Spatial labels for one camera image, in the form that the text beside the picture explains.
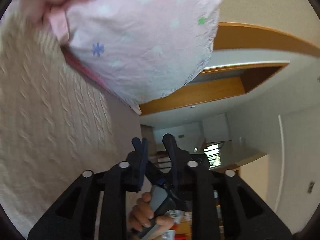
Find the person's right hand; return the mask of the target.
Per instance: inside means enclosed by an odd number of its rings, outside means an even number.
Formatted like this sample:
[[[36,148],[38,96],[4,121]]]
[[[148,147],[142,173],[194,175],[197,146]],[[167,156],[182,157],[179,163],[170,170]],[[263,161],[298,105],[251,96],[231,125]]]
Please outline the person's right hand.
[[[137,199],[136,205],[132,208],[128,218],[128,228],[142,231],[144,228],[151,226],[151,219],[153,219],[153,211],[150,207],[152,195],[149,192],[144,192],[142,196]],[[161,239],[161,236],[174,225],[174,219],[169,216],[161,216],[156,218],[156,224],[159,228],[149,237],[149,239]]]

